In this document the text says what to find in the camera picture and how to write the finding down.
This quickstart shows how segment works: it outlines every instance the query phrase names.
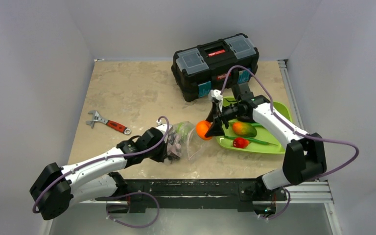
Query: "wooden table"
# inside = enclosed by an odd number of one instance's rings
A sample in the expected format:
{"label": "wooden table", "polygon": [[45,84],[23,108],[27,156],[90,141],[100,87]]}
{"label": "wooden table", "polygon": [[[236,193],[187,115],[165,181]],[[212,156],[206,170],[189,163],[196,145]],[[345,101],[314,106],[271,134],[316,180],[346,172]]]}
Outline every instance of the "wooden table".
{"label": "wooden table", "polygon": [[[276,61],[258,63],[258,77],[273,99],[289,107],[283,79]],[[263,94],[256,81],[249,86],[255,95]],[[232,95],[231,89],[224,96]],[[97,110],[104,118],[119,122],[141,135],[156,126],[159,116],[168,117],[171,124],[204,120],[211,102],[201,98],[185,102],[171,72],[171,62],[96,62],[75,134],[69,164],[84,161],[109,150],[126,136],[101,123],[92,129],[86,125]],[[283,155],[242,153],[223,149],[211,140],[202,157],[195,162],[181,159],[172,164],[160,164],[145,159],[141,164],[121,170],[125,179],[205,179],[255,178],[281,167]]]}

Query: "wrench handle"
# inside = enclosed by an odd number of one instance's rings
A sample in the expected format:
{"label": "wrench handle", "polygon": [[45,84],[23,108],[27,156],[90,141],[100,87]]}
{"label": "wrench handle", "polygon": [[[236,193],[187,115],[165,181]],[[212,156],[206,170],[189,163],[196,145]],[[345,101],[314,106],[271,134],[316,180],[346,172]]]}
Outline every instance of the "wrench handle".
{"label": "wrench handle", "polygon": [[124,133],[124,131],[127,129],[127,127],[123,126],[122,124],[119,124],[115,121],[110,121],[110,120],[107,121],[106,125],[110,126],[111,128],[113,128],[113,129],[115,129],[119,132],[122,132],[122,133]]}

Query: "green bowl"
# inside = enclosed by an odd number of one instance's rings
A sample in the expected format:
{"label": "green bowl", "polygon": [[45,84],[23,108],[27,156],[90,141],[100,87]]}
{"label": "green bowl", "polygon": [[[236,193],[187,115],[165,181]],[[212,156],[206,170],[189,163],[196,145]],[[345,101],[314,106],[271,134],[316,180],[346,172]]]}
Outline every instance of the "green bowl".
{"label": "green bowl", "polygon": [[[223,106],[228,106],[232,102],[228,101],[235,101],[234,97],[226,97],[224,98]],[[282,114],[286,119],[289,121],[292,121],[292,117],[290,115],[289,109],[280,102],[273,102],[273,106],[275,109]],[[233,130],[231,129],[231,126],[228,129],[224,129],[224,134],[226,136],[230,137],[239,137],[236,134],[234,134]],[[235,148],[233,147],[233,140],[224,138],[223,136],[217,136],[215,137],[217,139],[218,144],[221,145],[223,148],[235,150],[235,151],[241,151],[241,152],[250,152],[250,153],[267,153],[267,154],[284,154],[285,150],[282,147],[282,145],[279,143],[279,141],[264,127],[262,126],[256,126],[255,129],[257,130],[257,136],[255,139],[260,141],[266,141],[271,144],[265,145],[265,144],[259,144],[250,142],[250,144],[245,148]]]}

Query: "white wall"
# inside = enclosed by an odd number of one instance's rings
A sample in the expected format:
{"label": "white wall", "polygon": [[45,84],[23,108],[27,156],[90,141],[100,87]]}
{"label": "white wall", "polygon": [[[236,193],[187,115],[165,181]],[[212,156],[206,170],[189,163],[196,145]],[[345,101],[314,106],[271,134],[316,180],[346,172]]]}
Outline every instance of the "white wall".
{"label": "white wall", "polygon": [[[288,71],[306,128],[359,158],[329,177],[344,234],[376,234],[376,0],[324,0]],[[329,169],[353,150],[326,144]]]}
{"label": "white wall", "polygon": [[0,0],[0,235],[36,235],[29,188],[67,163],[92,57],[63,0]]}
{"label": "white wall", "polygon": [[67,0],[91,53],[171,59],[177,50],[247,34],[261,59],[285,59],[321,0]]}

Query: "toolbox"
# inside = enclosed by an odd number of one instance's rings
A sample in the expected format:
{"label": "toolbox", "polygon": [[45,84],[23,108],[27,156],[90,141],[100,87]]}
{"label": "toolbox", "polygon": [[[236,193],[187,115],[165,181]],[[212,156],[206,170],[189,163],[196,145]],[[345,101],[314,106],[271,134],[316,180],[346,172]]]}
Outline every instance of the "toolbox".
{"label": "toolbox", "polygon": [[[175,52],[171,69],[184,100],[191,102],[207,96],[211,89],[222,89],[226,74],[234,65],[242,65],[256,73],[258,59],[257,48],[240,33]],[[226,88],[249,80],[247,71],[234,69]]]}

